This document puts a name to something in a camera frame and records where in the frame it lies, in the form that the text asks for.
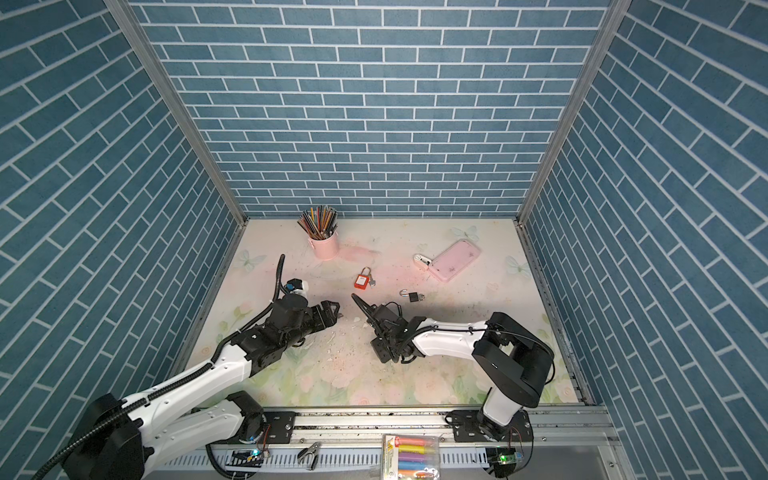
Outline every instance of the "pink pencil case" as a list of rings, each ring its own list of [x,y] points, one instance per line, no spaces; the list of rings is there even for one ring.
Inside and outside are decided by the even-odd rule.
[[[429,271],[437,280],[448,282],[480,256],[480,249],[469,240],[459,240],[435,259],[414,255],[413,261],[422,270]]]

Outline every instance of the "pink pencil cup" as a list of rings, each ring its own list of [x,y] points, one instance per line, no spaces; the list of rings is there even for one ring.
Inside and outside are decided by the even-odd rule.
[[[339,236],[333,232],[330,238],[325,240],[314,240],[307,238],[315,251],[315,257],[320,260],[331,260],[339,254]]]

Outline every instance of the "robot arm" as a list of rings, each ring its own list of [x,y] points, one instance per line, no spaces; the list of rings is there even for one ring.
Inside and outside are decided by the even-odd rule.
[[[69,445],[32,478],[43,478],[61,462],[72,480],[139,480],[168,460],[211,442],[235,437],[254,443],[264,434],[263,409],[245,392],[185,414],[275,363],[307,335],[336,324],[338,303],[324,300],[309,307],[301,280],[282,284],[284,257],[278,263],[272,303],[224,338],[209,360],[122,400],[112,394],[94,400]]]
[[[554,352],[505,313],[495,312],[475,323],[438,322],[424,316],[407,321],[384,305],[374,308],[355,294],[353,299],[373,326],[376,338],[371,345],[382,363],[447,355],[474,360],[483,368],[494,383],[478,413],[488,437],[503,439],[521,407],[538,406],[550,367],[554,368]],[[510,344],[511,352],[504,353],[502,347]]]

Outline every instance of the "blue brick wall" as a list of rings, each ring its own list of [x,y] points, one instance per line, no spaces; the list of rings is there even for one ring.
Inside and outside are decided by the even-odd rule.
[[[641,478],[768,478],[768,8],[634,0],[529,224]]]
[[[608,0],[132,2],[252,217],[517,211]]]
[[[164,379],[233,221],[101,0],[0,1],[0,478]]]

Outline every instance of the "package of highlighters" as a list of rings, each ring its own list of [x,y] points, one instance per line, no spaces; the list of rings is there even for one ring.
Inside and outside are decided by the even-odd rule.
[[[440,448],[437,437],[384,435],[382,480],[437,480]]]

